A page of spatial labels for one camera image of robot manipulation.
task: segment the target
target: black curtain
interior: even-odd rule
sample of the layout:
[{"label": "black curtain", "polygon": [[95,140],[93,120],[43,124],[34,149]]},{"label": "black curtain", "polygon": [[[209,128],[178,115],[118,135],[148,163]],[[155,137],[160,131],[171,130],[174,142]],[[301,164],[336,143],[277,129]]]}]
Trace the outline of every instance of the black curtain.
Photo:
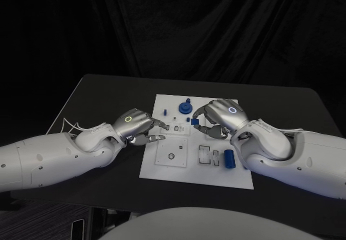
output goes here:
[{"label": "black curtain", "polygon": [[344,130],[344,12],[343,0],[0,1],[0,121],[24,129],[0,144],[46,132],[86,73],[310,87]]}]

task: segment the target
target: white pegboard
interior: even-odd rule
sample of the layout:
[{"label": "white pegboard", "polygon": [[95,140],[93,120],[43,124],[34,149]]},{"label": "white pegboard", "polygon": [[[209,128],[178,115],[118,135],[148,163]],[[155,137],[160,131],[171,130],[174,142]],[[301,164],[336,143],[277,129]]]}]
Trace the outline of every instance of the white pegboard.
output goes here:
[{"label": "white pegboard", "polygon": [[[181,114],[178,112],[178,104],[186,102],[186,98],[190,98],[191,104],[191,113]],[[151,142],[145,145],[141,169],[140,169],[140,178],[166,180],[173,182],[204,184],[220,187],[253,189],[251,171],[246,170],[238,160],[236,151],[227,140],[217,140],[206,137],[206,135],[199,132],[190,123],[186,121],[186,118],[193,117],[193,112],[207,104],[212,100],[217,98],[207,97],[193,97],[193,96],[174,96],[174,95],[155,95],[154,107],[153,107],[153,117],[161,120],[168,124],[168,128],[174,126],[183,126],[189,128],[189,131],[181,128],[181,131],[168,131],[164,133],[158,127],[154,127],[150,131],[150,135],[164,135],[166,140]],[[203,115],[197,117],[199,124],[210,127],[212,125],[206,121]],[[171,139],[181,138],[186,141],[186,162],[178,157],[174,163],[174,159],[167,158],[167,153],[176,151],[180,143],[170,142]],[[163,141],[168,141],[163,146],[170,146],[171,151],[164,149],[158,151],[158,144]],[[209,147],[209,154],[213,155],[213,151],[217,151],[219,154],[219,166],[213,164],[200,164],[199,163],[199,146]],[[232,149],[235,155],[235,165],[233,169],[225,167],[223,160],[223,151]]]}]

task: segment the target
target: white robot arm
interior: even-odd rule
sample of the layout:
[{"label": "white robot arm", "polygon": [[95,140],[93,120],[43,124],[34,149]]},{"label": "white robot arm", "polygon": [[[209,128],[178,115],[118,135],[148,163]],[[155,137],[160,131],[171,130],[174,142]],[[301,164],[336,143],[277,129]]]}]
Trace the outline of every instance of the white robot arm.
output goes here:
[{"label": "white robot arm", "polygon": [[200,114],[219,125],[193,127],[216,139],[232,135],[246,169],[315,194],[346,199],[346,139],[302,129],[278,129],[261,119],[249,121],[230,99],[210,101],[193,118]]},{"label": "white robot arm", "polygon": [[79,135],[47,134],[0,147],[0,192],[49,186],[105,167],[127,142],[138,146],[164,139],[144,135],[154,126],[167,128],[134,108],[112,125],[102,124]]}]

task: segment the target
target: table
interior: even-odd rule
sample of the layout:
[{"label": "table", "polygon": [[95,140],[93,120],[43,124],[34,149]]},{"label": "table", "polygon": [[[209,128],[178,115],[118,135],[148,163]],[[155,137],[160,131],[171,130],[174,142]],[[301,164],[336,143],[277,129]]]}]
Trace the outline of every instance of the table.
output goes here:
[{"label": "table", "polygon": [[[49,133],[63,117],[91,128],[112,124],[129,109],[151,113],[155,94],[238,99],[249,119],[281,129],[341,137],[317,93],[310,88],[245,85],[124,76],[83,76]],[[144,146],[128,146],[111,165],[52,186],[16,190],[11,197],[148,213],[176,207],[233,210],[320,236],[346,237],[346,201],[307,192],[252,174],[253,190],[138,178]]]}]

